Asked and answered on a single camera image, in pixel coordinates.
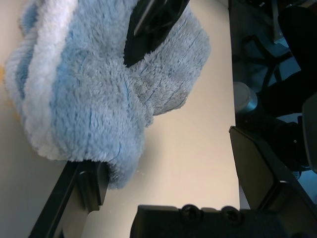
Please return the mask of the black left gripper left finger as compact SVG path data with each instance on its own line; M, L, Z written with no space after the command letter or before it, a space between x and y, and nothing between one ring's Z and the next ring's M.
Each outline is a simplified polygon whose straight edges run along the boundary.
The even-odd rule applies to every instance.
M67 162L29 236L79 238L88 215L103 205L109 183L103 162Z

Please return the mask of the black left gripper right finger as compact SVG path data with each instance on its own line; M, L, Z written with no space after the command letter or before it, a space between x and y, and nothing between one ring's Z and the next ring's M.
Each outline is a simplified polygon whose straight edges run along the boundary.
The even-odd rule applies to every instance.
M236 126L229 130L238 180L251 209L281 211L317 207L293 173L262 138Z

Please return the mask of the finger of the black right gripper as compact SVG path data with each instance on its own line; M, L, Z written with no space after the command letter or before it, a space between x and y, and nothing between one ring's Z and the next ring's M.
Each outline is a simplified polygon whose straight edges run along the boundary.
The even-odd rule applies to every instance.
M124 64L130 67L153 52L168 36L187 0L140 0L130 16Z

